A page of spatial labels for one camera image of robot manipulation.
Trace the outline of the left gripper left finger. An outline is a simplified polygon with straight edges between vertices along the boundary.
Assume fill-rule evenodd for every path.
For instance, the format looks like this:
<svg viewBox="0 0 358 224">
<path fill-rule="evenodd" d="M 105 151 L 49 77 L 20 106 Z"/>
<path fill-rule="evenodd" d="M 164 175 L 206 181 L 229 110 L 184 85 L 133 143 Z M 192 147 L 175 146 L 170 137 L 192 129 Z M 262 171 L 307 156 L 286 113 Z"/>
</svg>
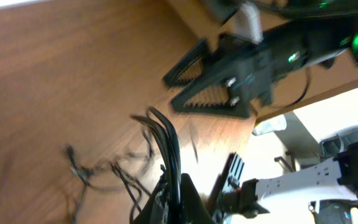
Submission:
<svg viewBox="0 0 358 224">
<path fill-rule="evenodd" d="M 169 199 L 168 185 L 160 180 L 143 210 L 138 216 L 131 218 L 131 224 L 215 224 L 188 174 L 181 175 L 180 193 L 180 203 L 174 206 Z"/>
</svg>

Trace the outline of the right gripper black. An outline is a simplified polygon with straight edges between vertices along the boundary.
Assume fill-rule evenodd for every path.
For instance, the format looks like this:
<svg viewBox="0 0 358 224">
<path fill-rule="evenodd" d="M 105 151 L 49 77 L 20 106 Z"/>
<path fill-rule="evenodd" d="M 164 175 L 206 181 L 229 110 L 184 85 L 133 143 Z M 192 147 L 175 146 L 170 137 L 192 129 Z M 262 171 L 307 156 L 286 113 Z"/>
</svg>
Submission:
<svg viewBox="0 0 358 224">
<path fill-rule="evenodd" d="M 174 111 L 248 119 L 250 101 L 273 104 L 273 85 L 290 70 L 291 43 L 267 36 L 259 44 L 232 33 L 219 35 L 209 75 L 201 75 L 211 56 L 207 39 L 200 39 L 162 78 L 168 88 L 183 87 L 170 104 Z"/>
</svg>

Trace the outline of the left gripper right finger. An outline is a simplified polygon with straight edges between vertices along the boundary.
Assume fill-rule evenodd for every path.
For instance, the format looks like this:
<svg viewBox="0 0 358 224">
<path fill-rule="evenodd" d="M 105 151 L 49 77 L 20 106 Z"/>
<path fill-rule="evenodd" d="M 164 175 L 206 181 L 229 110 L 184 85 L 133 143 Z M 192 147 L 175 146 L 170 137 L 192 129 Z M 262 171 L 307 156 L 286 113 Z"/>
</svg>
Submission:
<svg viewBox="0 0 358 224">
<path fill-rule="evenodd" d="M 229 154 L 223 171 L 218 175 L 207 202 L 207 210 L 216 223 L 224 223 L 226 213 L 220 210 L 219 200 L 223 194 L 231 193 L 240 187 L 244 161 L 236 152 Z"/>
</svg>

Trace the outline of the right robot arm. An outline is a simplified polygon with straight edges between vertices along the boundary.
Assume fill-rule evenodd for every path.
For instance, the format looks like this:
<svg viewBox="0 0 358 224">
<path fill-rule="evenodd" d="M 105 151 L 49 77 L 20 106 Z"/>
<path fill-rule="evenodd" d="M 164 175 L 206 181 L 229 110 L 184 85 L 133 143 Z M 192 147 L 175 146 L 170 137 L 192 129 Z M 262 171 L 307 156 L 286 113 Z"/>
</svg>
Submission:
<svg viewBox="0 0 358 224">
<path fill-rule="evenodd" d="M 179 113 L 264 121 L 358 87 L 358 1 L 173 1 L 198 36 L 163 77 Z"/>
</svg>

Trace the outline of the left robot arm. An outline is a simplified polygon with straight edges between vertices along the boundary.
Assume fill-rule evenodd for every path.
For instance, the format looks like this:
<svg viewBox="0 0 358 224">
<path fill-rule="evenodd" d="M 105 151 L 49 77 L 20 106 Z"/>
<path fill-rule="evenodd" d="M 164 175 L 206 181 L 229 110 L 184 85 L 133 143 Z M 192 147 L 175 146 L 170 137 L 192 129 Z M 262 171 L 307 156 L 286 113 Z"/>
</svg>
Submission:
<svg viewBox="0 0 358 224">
<path fill-rule="evenodd" d="M 164 196 L 170 188 L 160 181 L 144 209 L 131 223 L 217 223 L 215 212 L 246 218 L 294 211 L 320 201 L 358 202 L 358 142 L 313 167 L 272 179 L 251 179 L 217 198 L 208 211 L 188 174 L 182 174 L 180 200 Z"/>
</svg>

